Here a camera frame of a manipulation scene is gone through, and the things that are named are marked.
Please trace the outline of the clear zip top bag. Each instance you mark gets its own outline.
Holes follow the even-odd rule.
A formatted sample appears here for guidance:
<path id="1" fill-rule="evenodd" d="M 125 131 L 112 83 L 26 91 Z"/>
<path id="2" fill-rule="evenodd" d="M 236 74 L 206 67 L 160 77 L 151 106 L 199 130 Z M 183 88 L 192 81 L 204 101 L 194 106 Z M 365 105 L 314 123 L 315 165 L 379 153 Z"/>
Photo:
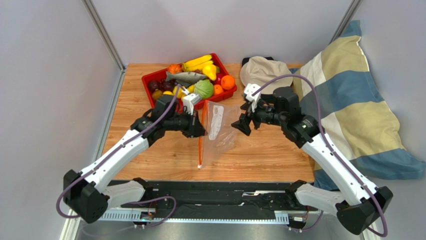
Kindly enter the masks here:
<path id="1" fill-rule="evenodd" d="M 201 123 L 206 134 L 198 139 L 198 169 L 218 161 L 235 145 L 237 130 L 231 126 L 241 114 L 238 105 L 224 105 L 206 100 L 203 104 Z"/>

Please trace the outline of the green cabbage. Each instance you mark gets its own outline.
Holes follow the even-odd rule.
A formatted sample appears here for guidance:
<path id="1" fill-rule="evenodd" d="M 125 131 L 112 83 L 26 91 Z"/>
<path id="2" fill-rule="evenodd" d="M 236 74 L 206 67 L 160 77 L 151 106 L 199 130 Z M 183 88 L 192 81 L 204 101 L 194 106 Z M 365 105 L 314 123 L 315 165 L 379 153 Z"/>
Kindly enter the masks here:
<path id="1" fill-rule="evenodd" d="M 214 85 L 208 79 L 200 80 L 194 85 L 194 93 L 198 94 L 202 100 L 214 95 Z"/>

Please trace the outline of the grey fish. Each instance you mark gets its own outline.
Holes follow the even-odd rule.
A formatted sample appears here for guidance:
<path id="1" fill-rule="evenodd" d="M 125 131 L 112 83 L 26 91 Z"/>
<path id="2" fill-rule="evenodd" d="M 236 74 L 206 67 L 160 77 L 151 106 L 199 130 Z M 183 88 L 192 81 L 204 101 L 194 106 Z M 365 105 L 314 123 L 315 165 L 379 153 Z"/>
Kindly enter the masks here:
<path id="1" fill-rule="evenodd" d="M 188 72 L 178 72 L 176 74 L 172 74 L 170 72 L 166 72 L 165 82 L 169 82 L 171 80 L 175 80 L 176 83 L 189 87 L 191 85 L 196 84 L 201 80 L 206 80 L 208 77 L 204 74 L 188 71 Z"/>

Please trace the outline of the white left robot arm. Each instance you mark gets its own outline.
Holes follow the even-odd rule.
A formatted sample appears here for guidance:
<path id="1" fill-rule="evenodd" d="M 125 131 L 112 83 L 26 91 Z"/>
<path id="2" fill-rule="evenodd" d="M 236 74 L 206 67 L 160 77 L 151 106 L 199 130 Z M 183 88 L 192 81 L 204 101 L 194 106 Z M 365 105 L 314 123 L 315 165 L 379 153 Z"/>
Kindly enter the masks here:
<path id="1" fill-rule="evenodd" d="M 177 97 L 162 95 L 154 108 L 135 120 L 129 130 L 110 150 L 81 171 L 69 170 L 63 176 L 63 192 L 59 197 L 75 213 L 91 224 L 111 208 L 125 204 L 144 204 L 144 195 L 152 187 L 141 178 L 109 185 L 111 180 L 137 155 L 161 139 L 167 131 L 181 132 L 186 138 L 206 134 L 195 105 L 201 101 L 196 93 L 183 98 L 183 110 L 177 111 Z"/>

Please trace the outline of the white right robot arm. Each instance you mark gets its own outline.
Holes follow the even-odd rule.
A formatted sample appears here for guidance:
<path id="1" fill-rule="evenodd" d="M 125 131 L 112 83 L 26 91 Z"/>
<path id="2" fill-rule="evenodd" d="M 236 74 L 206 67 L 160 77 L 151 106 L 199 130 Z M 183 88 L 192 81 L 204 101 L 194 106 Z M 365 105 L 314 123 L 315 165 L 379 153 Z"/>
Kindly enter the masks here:
<path id="1" fill-rule="evenodd" d="M 289 207 L 309 206 L 334 215 L 354 235 L 384 214 L 393 198 L 391 190 L 377 187 L 343 156 L 317 119 L 302 113 L 298 95 L 290 87 L 275 89 L 268 101 L 261 98 L 257 84 L 248 84 L 242 96 L 243 113 L 232 124 L 234 128 L 249 136 L 250 124 L 255 129 L 261 124 L 279 126 L 285 137 L 319 164 L 337 186 L 336 191 L 330 191 L 295 181 L 285 190 Z"/>

